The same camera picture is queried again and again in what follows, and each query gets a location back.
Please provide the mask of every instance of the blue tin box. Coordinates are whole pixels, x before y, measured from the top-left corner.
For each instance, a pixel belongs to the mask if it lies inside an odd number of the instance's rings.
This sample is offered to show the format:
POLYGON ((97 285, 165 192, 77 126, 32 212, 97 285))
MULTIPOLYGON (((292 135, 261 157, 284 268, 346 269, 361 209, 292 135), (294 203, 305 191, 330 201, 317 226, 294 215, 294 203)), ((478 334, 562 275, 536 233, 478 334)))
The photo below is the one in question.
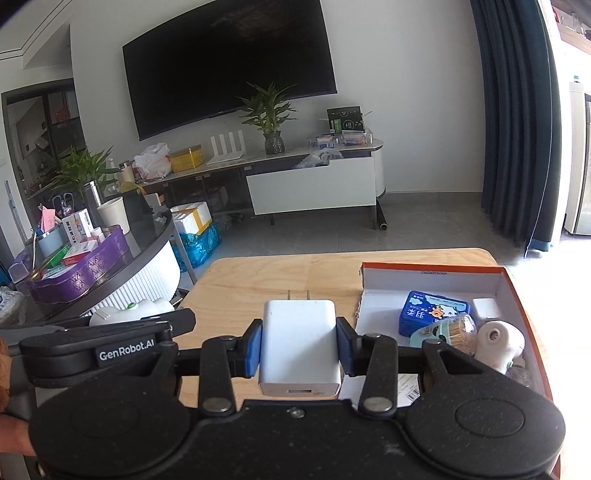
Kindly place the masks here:
POLYGON ((462 312, 470 313, 470 304, 466 301, 413 290, 400 312, 398 333, 410 337, 419 328, 462 312))

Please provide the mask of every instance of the refrigerator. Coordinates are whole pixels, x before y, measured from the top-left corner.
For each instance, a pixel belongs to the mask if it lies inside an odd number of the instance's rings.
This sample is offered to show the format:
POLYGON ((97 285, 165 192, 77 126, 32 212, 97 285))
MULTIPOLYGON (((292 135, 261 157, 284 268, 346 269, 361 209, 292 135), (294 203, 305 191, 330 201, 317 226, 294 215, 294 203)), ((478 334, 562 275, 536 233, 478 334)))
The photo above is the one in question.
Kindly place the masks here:
POLYGON ((564 228, 576 235, 591 235, 591 96, 583 85, 570 84, 573 121, 573 157, 564 228))

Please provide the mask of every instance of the white power adapter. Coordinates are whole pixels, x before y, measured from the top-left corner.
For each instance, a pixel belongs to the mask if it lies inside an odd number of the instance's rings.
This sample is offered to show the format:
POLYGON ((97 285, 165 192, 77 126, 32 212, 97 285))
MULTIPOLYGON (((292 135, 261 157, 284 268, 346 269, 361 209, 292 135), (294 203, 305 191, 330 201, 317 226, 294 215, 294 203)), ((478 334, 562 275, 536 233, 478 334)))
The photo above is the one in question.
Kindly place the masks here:
POLYGON ((263 395, 272 397, 337 394, 340 368, 334 303, 265 303, 259 386, 263 395))

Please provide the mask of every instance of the gray tile floor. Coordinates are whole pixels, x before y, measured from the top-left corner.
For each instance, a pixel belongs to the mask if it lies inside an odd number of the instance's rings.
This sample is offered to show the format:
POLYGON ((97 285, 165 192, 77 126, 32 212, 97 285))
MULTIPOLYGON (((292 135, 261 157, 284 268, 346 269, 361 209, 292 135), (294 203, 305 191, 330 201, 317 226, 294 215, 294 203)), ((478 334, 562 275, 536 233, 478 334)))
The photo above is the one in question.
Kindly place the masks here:
MULTIPOLYGON (((222 244, 196 269, 201 276, 218 258, 256 255, 480 247, 498 263, 515 264, 522 251, 494 232, 477 200, 428 200, 382 205, 387 231, 371 229, 369 209, 353 207, 246 218, 222 232, 222 244)), ((181 287, 190 290, 188 274, 181 287)))
MULTIPOLYGON (((247 218, 222 233, 222 244, 202 275, 218 258, 252 255, 312 254, 423 248, 480 247, 488 250, 514 278, 519 296, 543 345, 545 368, 554 401, 567 422, 563 478, 586 471, 586 438, 591 429, 588 402, 579 395, 588 365, 589 316, 585 298, 591 283, 591 238, 563 234, 550 252, 530 252, 496 233, 478 200, 433 199, 382 205, 388 230, 374 231, 366 208, 284 213, 247 218)), ((191 289, 185 273, 181 286, 191 289)))

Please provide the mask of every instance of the television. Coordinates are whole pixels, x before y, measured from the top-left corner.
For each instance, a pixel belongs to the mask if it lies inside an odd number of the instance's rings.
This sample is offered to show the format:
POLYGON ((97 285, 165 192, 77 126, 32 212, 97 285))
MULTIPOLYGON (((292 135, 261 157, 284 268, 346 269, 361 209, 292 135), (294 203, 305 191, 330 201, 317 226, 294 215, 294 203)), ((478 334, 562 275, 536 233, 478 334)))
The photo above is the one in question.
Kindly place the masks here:
POLYGON ((271 82, 337 93, 320 0, 214 0, 123 46, 140 140, 238 110, 271 82))

